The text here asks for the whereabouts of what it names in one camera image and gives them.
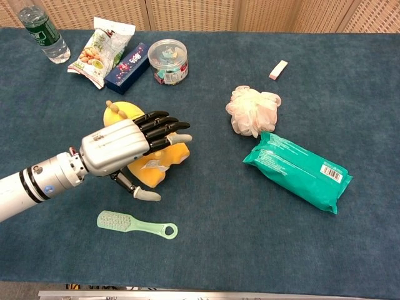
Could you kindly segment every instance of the robotic arm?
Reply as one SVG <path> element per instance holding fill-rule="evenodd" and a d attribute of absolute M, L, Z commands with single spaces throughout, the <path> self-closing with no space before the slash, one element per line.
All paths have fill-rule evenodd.
<path fill-rule="evenodd" d="M 191 141 L 188 134 L 169 135 L 189 126 L 189 123 L 168 117 L 168 112 L 150 112 L 84 137 L 79 151 L 70 147 L 69 152 L 3 178 L 0 180 L 0 222 L 78 186 L 87 173 L 110 176 L 135 198 L 160 200 L 158 194 L 132 185 L 120 169 L 142 156 Z"/>

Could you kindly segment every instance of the yellow toy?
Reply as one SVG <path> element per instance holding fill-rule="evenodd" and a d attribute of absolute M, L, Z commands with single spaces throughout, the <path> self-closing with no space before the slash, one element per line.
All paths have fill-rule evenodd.
<path fill-rule="evenodd" d="M 119 101 L 112 103 L 110 100 L 106 102 L 107 108 L 104 112 L 104 126 L 110 126 L 123 119 L 135 119 L 144 112 L 136 105 Z M 190 155 L 189 149 L 184 142 L 168 146 L 163 150 L 156 151 L 147 156 L 143 156 L 137 161 L 127 166 L 130 172 L 137 177 L 142 183 L 155 188 L 166 176 L 166 171 L 172 164 L 180 164 Z"/>

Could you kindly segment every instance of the green comb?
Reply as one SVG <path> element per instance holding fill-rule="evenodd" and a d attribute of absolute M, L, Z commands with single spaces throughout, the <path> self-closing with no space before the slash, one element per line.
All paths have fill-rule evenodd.
<path fill-rule="evenodd" d="M 178 227 L 173 223 L 148 223 L 135 219 L 131 215 L 121 214 L 114 211 L 102 211 L 97 217 L 97 226 L 104 229 L 121 231 L 127 233 L 133 230 L 146 231 L 147 233 L 157 234 L 166 239 L 173 239 L 178 234 Z M 172 229 L 172 233 L 167 234 L 166 229 Z"/>

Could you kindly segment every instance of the plastic water bottle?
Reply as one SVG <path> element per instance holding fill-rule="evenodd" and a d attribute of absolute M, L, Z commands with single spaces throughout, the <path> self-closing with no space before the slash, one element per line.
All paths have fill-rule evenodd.
<path fill-rule="evenodd" d="M 9 0 L 8 3 L 52 62 L 64 63 L 71 57 L 67 44 L 50 20 L 40 0 Z"/>

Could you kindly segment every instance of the snack bag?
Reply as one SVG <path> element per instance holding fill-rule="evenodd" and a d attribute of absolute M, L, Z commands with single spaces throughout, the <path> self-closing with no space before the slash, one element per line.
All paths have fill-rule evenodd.
<path fill-rule="evenodd" d="M 352 176 L 343 167 L 270 132 L 243 161 L 323 211 L 337 214 Z"/>
<path fill-rule="evenodd" d="M 94 33 L 79 58 L 68 66 L 68 73 L 85 75 L 98 89 L 104 78 L 118 64 L 126 45 L 135 33 L 135 25 L 94 17 Z"/>

